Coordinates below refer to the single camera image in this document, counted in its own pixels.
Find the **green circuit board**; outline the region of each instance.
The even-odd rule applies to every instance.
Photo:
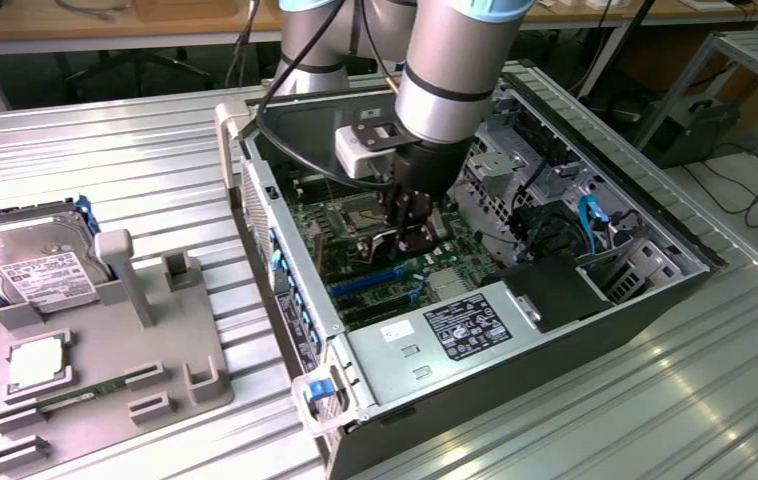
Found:
[[[454,211],[440,213],[449,235],[428,252],[398,261],[358,260],[357,242],[386,232],[381,207],[369,193],[290,207],[296,226],[337,313],[349,328],[364,327],[473,290],[496,271],[492,257]],[[340,286],[390,277],[334,294]]]

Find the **hard drive label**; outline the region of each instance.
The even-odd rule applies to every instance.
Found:
[[[512,338],[483,294],[422,314],[444,352],[461,360]]]
[[[94,291],[73,252],[1,265],[0,272],[34,306],[89,295]]]

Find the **hard drive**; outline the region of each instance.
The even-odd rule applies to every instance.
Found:
[[[97,226],[84,197],[0,210],[0,304],[50,313],[97,300],[113,275],[97,260]]]

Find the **black bracket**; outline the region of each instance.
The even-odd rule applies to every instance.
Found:
[[[372,117],[352,124],[354,138],[370,152],[394,149],[402,145],[417,143],[414,137],[396,117]]]

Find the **robotic arm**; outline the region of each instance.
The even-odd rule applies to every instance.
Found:
[[[370,157],[389,159],[390,187],[378,201],[385,222],[396,228],[398,250],[430,241],[432,205],[458,176],[533,1],[420,0],[414,5],[412,0],[280,0],[277,76],[294,68],[276,94],[345,87],[344,56],[372,57],[364,18],[378,56],[405,59],[392,117],[364,120],[334,133],[337,157],[350,177],[362,175],[357,164]],[[293,66],[329,15],[325,33]]]

